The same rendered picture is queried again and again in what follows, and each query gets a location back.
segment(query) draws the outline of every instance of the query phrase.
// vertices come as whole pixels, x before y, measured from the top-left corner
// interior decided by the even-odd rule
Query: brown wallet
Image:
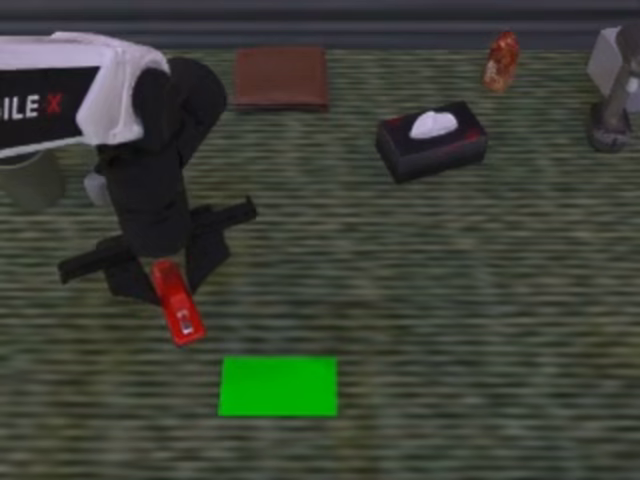
[[[319,47],[241,49],[235,62],[237,110],[326,110],[325,50]]]

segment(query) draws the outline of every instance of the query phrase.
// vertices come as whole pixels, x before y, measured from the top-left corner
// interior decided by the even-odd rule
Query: orange figurine
[[[509,88],[516,73],[520,45],[513,32],[503,32],[491,44],[482,83],[489,90],[502,93]]]

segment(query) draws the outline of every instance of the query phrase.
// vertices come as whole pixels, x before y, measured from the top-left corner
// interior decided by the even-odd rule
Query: red letter x
[[[61,93],[50,93],[47,95],[47,114],[60,113]]]

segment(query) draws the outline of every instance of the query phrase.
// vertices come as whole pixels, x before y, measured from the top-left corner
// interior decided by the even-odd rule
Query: black tissue box
[[[396,183],[404,183],[452,168],[480,163],[487,151],[487,133],[466,102],[434,108],[448,112],[458,128],[438,137],[414,140],[409,136],[417,118],[429,110],[383,120],[378,124],[376,149]]]

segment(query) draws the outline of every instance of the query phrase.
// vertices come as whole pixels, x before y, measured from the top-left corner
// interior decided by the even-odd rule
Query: white tissue
[[[431,110],[418,117],[411,127],[409,136],[414,140],[425,140],[453,132],[456,128],[458,128],[456,117],[447,112]]]

